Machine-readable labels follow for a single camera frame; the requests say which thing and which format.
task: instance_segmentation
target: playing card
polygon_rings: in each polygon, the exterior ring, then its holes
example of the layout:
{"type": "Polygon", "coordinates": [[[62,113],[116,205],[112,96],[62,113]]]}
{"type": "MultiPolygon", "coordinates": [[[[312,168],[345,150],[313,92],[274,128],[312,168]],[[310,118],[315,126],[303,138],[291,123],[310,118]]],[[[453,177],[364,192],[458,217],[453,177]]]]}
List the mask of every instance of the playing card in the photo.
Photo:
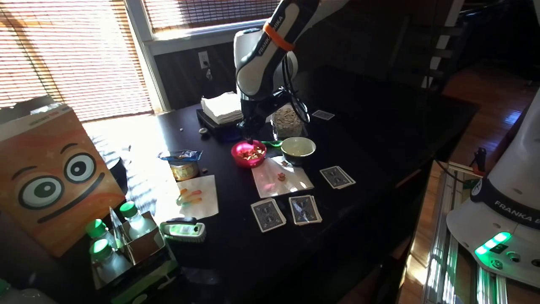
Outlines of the playing card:
{"type": "Polygon", "coordinates": [[[320,118],[320,119],[330,119],[332,116],[335,116],[333,113],[330,113],[330,111],[323,111],[323,109],[315,109],[313,113],[312,113],[312,116],[317,116],[317,118],[320,118]]]}
{"type": "Polygon", "coordinates": [[[350,183],[355,183],[355,180],[349,173],[345,173],[339,165],[325,167],[318,172],[332,189],[342,189],[350,183]]]}
{"type": "Polygon", "coordinates": [[[251,204],[256,224],[261,232],[283,226],[286,222],[274,199],[263,199],[251,204]]]}
{"type": "Polygon", "coordinates": [[[315,197],[306,195],[290,195],[288,197],[290,214],[295,224],[320,222],[322,216],[318,214],[315,197]]]}

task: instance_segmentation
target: bottle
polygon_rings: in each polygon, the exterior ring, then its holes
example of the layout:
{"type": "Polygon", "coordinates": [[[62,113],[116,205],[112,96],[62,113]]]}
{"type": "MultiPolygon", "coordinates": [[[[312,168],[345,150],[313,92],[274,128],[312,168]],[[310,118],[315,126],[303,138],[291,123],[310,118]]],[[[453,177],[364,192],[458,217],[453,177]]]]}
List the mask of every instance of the bottle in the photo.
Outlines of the bottle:
{"type": "Polygon", "coordinates": [[[155,222],[138,212],[133,200],[126,200],[119,205],[121,216],[129,222],[128,236],[136,239],[155,227],[155,222]]]}
{"type": "Polygon", "coordinates": [[[1,304],[55,304],[50,297],[36,288],[13,288],[6,280],[0,278],[1,304]]]}
{"type": "Polygon", "coordinates": [[[107,229],[107,226],[104,224],[104,221],[101,217],[94,217],[85,226],[85,232],[94,241],[104,237],[112,249],[117,248],[116,237],[112,236],[112,232],[107,229]]]}
{"type": "Polygon", "coordinates": [[[89,254],[94,270],[97,271],[97,276],[102,280],[102,283],[114,280],[131,266],[128,258],[112,251],[112,248],[107,244],[104,237],[96,239],[89,246],[89,254]]]}

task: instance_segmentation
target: window blinds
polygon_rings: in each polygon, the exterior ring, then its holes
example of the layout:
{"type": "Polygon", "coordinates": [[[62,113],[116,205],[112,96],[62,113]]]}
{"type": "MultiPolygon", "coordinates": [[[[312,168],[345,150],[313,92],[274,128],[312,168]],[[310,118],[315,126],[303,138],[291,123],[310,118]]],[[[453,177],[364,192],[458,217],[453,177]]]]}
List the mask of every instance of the window blinds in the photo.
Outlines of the window blinds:
{"type": "Polygon", "coordinates": [[[266,18],[278,0],[143,0],[153,33],[266,18]]]}
{"type": "Polygon", "coordinates": [[[0,1],[0,106],[42,94],[82,121],[151,111],[123,0],[0,1]]]}

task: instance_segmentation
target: small white plate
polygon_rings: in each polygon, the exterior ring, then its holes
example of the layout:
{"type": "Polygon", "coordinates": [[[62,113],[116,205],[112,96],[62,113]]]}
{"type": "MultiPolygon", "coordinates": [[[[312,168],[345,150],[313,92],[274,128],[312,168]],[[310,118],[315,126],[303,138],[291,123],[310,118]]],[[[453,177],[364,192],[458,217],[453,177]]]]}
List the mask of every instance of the small white plate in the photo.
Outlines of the small white plate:
{"type": "Polygon", "coordinates": [[[281,141],[281,151],[291,156],[308,156],[315,148],[317,145],[305,136],[288,136],[281,141]]]}

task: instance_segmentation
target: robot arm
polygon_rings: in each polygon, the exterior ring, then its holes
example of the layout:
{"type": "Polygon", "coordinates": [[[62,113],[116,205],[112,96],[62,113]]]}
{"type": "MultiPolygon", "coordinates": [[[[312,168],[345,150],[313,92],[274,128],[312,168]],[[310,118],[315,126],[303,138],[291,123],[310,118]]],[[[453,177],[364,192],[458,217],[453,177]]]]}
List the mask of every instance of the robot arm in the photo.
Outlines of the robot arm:
{"type": "Polygon", "coordinates": [[[339,9],[347,0],[281,0],[247,53],[236,62],[244,131],[252,134],[274,106],[273,72],[303,30],[339,9]]]}

